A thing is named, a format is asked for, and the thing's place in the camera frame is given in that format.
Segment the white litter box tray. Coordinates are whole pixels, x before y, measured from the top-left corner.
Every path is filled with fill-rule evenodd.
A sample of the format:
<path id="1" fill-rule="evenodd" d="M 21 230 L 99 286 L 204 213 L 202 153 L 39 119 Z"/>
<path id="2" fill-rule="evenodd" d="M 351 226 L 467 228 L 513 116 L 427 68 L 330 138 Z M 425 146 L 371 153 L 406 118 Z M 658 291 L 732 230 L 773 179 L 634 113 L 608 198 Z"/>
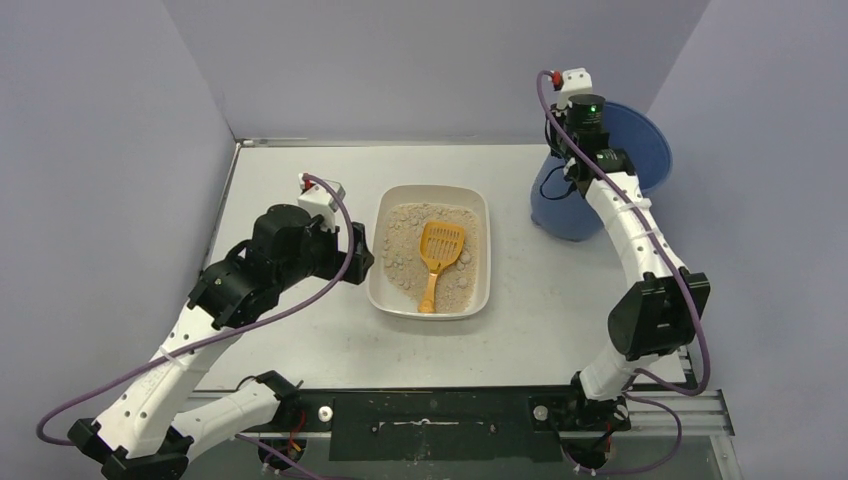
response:
<path id="1" fill-rule="evenodd" d="M 471 301 L 460 313 L 421 313 L 418 305 L 391 285 L 383 272 L 382 247 L 387 231 L 388 213 L 400 204 L 432 203 L 459 206 L 472 210 L 480 220 L 479 257 L 476 284 Z M 389 314 L 416 320 L 456 320 L 467 318 L 481 311 L 490 296 L 491 238 L 489 211 L 486 200 L 476 191 L 444 185 L 401 185 L 387 190 L 379 204 L 375 227 L 377 254 L 374 267 L 376 273 L 368 275 L 368 297 L 372 305 Z"/>

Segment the blue plastic bucket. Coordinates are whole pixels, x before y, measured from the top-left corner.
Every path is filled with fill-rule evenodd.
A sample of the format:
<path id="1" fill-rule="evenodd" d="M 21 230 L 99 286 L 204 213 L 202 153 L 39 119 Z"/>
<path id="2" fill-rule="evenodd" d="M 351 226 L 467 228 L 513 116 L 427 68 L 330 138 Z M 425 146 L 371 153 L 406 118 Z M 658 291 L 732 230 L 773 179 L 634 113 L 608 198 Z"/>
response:
<path id="1" fill-rule="evenodd" d="M 606 104 L 603 125 L 610 132 L 610 146 L 621 148 L 632 160 L 643 195 L 649 196 L 670 175 L 673 159 L 670 146 L 659 128 L 641 112 L 616 102 Z M 603 224 L 578 193 L 568 193 L 565 162 L 548 156 L 530 193 L 531 221 L 548 234 L 572 242 L 590 239 Z"/>

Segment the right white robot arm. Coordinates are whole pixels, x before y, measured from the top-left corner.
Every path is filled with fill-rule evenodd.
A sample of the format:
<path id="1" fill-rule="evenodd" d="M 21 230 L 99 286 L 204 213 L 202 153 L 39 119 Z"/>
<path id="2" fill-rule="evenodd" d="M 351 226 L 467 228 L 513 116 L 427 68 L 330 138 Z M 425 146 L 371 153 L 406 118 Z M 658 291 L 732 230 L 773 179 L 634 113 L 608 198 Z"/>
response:
<path id="1" fill-rule="evenodd" d="M 591 462 L 604 463 L 612 435 L 628 428 L 627 398 L 635 380 L 657 381 L 651 365 L 684 345 L 705 347 L 701 316 L 711 291 L 705 274 L 691 272 L 664 239 L 629 155 L 610 146 L 605 107 L 599 95 L 573 94 L 552 123 L 566 176 L 600 218 L 628 286 L 608 316 L 608 343 L 572 380 L 581 391 L 575 424 L 605 429 L 593 443 L 563 450 L 580 473 L 590 472 Z"/>

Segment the yellow litter scoop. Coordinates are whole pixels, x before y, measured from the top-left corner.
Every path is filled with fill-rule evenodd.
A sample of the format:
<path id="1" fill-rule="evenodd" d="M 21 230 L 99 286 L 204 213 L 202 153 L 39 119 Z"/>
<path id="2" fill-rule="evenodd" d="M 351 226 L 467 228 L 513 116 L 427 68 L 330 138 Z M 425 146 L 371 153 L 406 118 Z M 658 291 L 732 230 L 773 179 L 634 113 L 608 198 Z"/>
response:
<path id="1" fill-rule="evenodd" d="M 418 305 L 421 313 L 434 313 L 436 288 L 441 273 L 454 264 L 462 253 L 465 242 L 465 229 L 458 225 L 442 221 L 430 221 L 424 225 L 419 254 L 428 269 L 427 283 Z"/>

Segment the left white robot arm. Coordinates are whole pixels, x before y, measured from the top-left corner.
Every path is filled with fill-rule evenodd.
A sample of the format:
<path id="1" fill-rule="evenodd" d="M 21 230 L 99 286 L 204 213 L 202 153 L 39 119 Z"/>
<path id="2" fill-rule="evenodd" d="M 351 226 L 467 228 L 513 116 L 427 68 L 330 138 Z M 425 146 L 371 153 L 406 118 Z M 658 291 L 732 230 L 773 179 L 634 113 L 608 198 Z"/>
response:
<path id="1" fill-rule="evenodd" d="M 348 227 L 348 250 L 324 216 L 295 205 L 273 205 L 251 238 L 209 265 L 188 296 L 150 370 L 95 418 L 77 420 L 69 441 L 101 466 L 107 479 L 178 479 L 210 448 L 273 420 L 297 385 L 274 370 L 241 390 L 185 412 L 200 380 L 247 326 L 277 307 L 281 294 L 316 277 L 329 286 L 361 284 L 374 263 L 363 224 Z"/>

